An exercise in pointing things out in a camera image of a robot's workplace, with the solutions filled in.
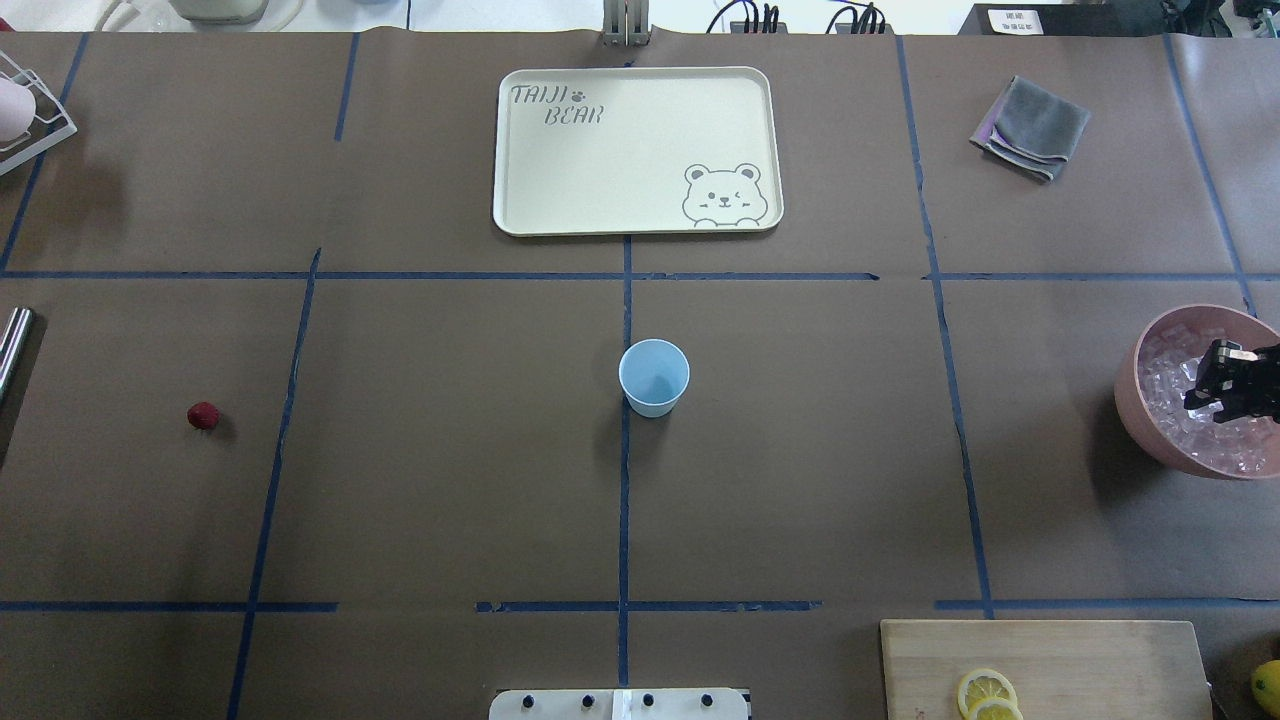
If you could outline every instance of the bear drawing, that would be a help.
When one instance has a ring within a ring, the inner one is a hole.
[[[760,193],[760,169],[742,163],[732,170],[709,170],[690,165],[685,170],[689,195],[685,215],[701,227],[760,227],[769,209]]]

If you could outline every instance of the white mug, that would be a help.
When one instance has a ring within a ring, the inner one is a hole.
[[[36,96],[31,88],[0,76],[0,142],[17,140],[35,119]]]

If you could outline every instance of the ice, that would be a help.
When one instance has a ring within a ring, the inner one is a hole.
[[[1266,448],[1277,433],[1270,418],[1239,418],[1215,423],[1222,404],[1183,409],[1183,397],[1196,387],[1199,360],[1210,342],[1228,340],[1222,328],[1194,332],[1184,324],[1151,336],[1138,348],[1138,387],[1156,425],[1183,452],[1222,473],[1261,474]]]

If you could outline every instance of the lemon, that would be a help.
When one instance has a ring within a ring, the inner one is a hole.
[[[1018,706],[1002,697],[988,697],[969,710],[965,720],[1023,720]]]
[[[1276,689],[1280,689],[1280,683],[1276,684]],[[960,685],[956,687],[956,705],[960,706],[961,717],[969,717],[973,708],[988,698],[1009,701],[1009,705],[1018,710],[1018,693],[1014,692],[1014,684],[1009,682],[1009,678],[991,667],[978,667],[960,679]],[[1004,716],[992,715],[989,720],[1000,717]]]
[[[1280,660],[1263,662],[1253,671],[1249,682],[1253,700],[1272,717],[1280,717]]]

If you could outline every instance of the folded towel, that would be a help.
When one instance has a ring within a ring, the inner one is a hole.
[[[1050,182],[1071,159],[1089,111],[1014,76],[969,142]]]

